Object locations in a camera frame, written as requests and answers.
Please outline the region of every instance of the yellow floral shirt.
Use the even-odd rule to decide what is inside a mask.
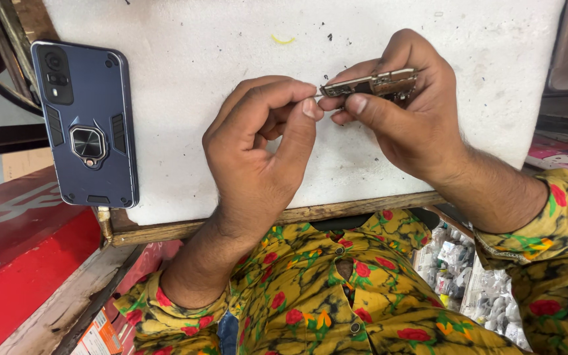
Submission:
[[[486,269],[512,277],[525,334],[541,353],[568,352],[568,172],[537,178],[548,203],[509,234],[477,231]],[[352,230],[273,227],[233,271],[218,301],[199,310],[172,303],[160,272],[115,302],[138,331],[139,354],[217,354],[217,321],[239,319],[239,354],[520,354],[507,338],[443,308],[409,258],[430,231],[408,210],[374,214]],[[348,280],[335,261],[351,260]]]

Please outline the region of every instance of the white foam pad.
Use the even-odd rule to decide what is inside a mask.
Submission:
[[[217,190],[201,136],[238,82],[324,84],[413,28],[454,68],[466,139],[520,167],[532,140],[564,0],[43,0],[62,40],[130,62],[141,225],[209,216]],[[290,44],[280,40],[295,37]],[[383,156],[359,123],[329,114],[290,207],[431,190]]]

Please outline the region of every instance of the fingernail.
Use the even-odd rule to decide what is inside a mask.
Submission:
[[[314,104],[315,100],[313,98],[305,99],[304,102],[302,102],[302,112],[312,119],[316,119]]]
[[[348,111],[356,112],[356,115],[360,115],[367,106],[367,97],[355,93],[348,98],[346,106]]]

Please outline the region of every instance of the hand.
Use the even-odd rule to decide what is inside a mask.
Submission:
[[[256,243],[288,206],[302,183],[323,117],[317,88],[289,77],[241,82],[227,97],[202,144],[220,202],[220,233]],[[267,140],[282,135],[272,154]]]
[[[359,120],[374,130],[383,153],[398,168],[430,184],[444,183],[458,174],[467,149],[457,121],[453,69],[427,40],[413,30],[400,30],[391,37],[381,58],[360,62],[328,83],[402,68],[419,70],[406,109],[374,95],[357,93],[332,120],[338,125]],[[319,106],[334,110],[343,101],[343,97],[325,97]]]

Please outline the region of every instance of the rugged phone case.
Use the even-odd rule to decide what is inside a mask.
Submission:
[[[63,200],[130,208],[139,200],[126,57],[36,41],[32,59]]]

